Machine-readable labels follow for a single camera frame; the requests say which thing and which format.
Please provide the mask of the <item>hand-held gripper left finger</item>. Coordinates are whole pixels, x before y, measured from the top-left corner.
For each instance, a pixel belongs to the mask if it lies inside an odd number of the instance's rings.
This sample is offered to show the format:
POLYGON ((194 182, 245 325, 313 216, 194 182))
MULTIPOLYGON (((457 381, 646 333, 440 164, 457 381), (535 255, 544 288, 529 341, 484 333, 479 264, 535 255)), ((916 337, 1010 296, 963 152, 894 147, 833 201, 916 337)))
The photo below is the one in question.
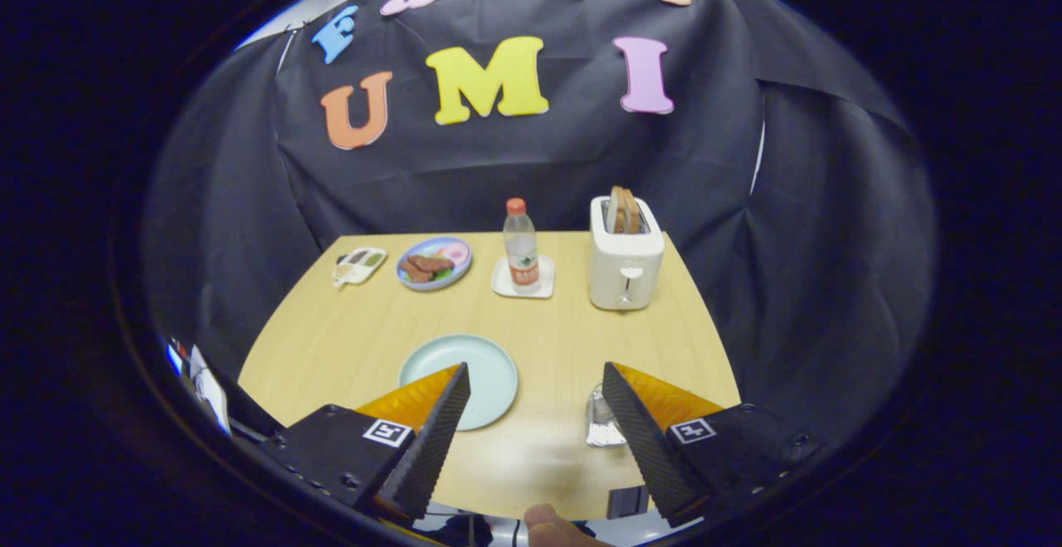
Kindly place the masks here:
POLYGON ((357 408, 326 404, 266 440, 266 457, 338 503, 422 518, 470 399, 464 362, 357 408))

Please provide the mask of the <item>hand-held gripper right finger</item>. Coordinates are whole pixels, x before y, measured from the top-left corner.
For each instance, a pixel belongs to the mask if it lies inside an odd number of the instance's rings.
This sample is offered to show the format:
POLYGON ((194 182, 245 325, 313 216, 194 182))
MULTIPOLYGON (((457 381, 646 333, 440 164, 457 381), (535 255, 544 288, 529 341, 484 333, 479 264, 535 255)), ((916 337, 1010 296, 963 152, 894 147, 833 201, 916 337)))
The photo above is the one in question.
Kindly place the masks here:
POLYGON ((754 403, 724 408, 617 362, 603 366, 601 391, 660 516, 672 527, 744 515, 824 446, 754 403))

